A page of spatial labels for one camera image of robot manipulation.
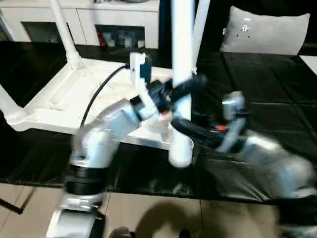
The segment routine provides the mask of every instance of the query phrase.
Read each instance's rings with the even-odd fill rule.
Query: white plastic stand
[[[100,84],[123,63],[82,59],[75,49],[58,0],[50,0],[56,25],[66,50],[67,64],[25,106],[19,107],[0,86],[0,110],[7,123],[16,131],[29,128],[74,134],[79,128],[84,111]],[[172,77],[171,69],[152,69],[152,80],[162,82]],[[137,95],[130,80],[130,71],[122,70],[113,77],[93,103],[86,123],[92,121],[108,105],[122,98]],[[159,118],[152,126],[146,121],[129,134],[123,142],[169,149],[168,124]]]
[[[67,64],[24,108],[19,107],[0,86],[0,110],[3,112],[7,123],[16,131],[36,128],[74,134],[79,128],[85,108],[95,90],[103,80],[123,64],[82,59],[72,42],[58,0],[50,0],[50,3],[66,50]],[[173,0],[174,73],[171,69],[153,67],[152,80],[159,79],[165,82],[173,76],[175,86],[191,77],[194,61],[191,50],[191,36],[193,34],[194,39],[201,39],[203,33],[203,28],[199,27],[199,30],[197,29],[200,23],[195,24],[196,30],[194,30],[194,33],[191,27],[187,27],[193,25],[193,10],[191,0]],[[197,53],[199,52],[199,45],[194,44],[194,51]],[[108,105],[124,97],[131,99],[136,95],[137,92],[130,80],[130,71],[122,70],[110,80],[97,97],[86,122],[92,121]],[[176,113],[190,119],[190,111],[191,98],[188,96],[177,104]],[[129,134],[123,142],[169,149],[170,136],[168,120],[159,118],[155,122],[144,122],[141,128]],[[172,144],[169,156],[171,163],[180,168],[188,166],[192,158],[190,139],[174,131]]]

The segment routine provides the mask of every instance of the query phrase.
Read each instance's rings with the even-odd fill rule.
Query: tile floor
[[[30,197],[22,215],[0,207],[0,238],[44,238],[61,191],[0,184],[0,197],[17,206]],[[111,193],[101,212],[108,217],[105,238],[118,227],[137,238],[177,238],[183,228],[203,238],[278,237],[271,206]]]

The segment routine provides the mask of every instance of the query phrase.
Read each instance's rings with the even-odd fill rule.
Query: black cable
[[[91,98],[91,100],[90,100],[90,102],[89,102],[89,104],[88,104],[88,106],[87,106],[87,108],[86,108],[86,111],[85,111],[85,113],[84,113],[83,119],[82,119],[82,121],[81,121],[81,123],[80,123],[80,127],[83,127],[83,126],[84,126],[85,120],[86,120],[87,115],[88,115],[88,112],[89,112],[91,106],[93,105],[94,100],[96,99],[96,97],[97,97],[98,94],[100,93],[100,91],[104,88],[104,86],[109,82],[109,80],[110,80],[112,77],[114,77],[119,71],[121,71],[121,70],[124,69],[124,68],[129,69],[129,68],[130,68],[130,65],[129,65],[129,64],[125,64],[125,65],[123,65],[123,66],[117,68],[114,72],[112,72],[111,75],[108,76],[108,78],[105,79],[105,81],[104,81],[104,82],[99,86],[99,88],[96,90],[96,92],[94,93],[93,97]]]

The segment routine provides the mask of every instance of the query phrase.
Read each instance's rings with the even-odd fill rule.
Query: white pipe
[[[199,0],[193,30],[193,66],[196,68],[200,44],[202,42],[210,0]]]
[[[192,0],[172,0],[172,64],[173,87],[192,78],[192,34],[194,2]],[[179,100],[175,105],[175,115],[191,119],[191,96]],[[169,162],[184,168],[192,162],[190,138],[173,129],[169,149]]]
[[[0,85],[0,110],[8,124],[21,122],[26,116],[23,108],[19,107],[5,89]]]
[[[56,18],[58,32],[66,50],[67,62],[70,63],[72,69],[83,68],[84,64],[80,55],[76,51],[73,40],[71,39],[70,32],[68,30],[65,17],[61,11],[58,0],[50,0],[50,3],[51,9]]]

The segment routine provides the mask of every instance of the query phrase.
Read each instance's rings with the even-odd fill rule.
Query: glass cabinet door
[[[117,48],[145,47],[144,27],[95,25],[99,45]]]

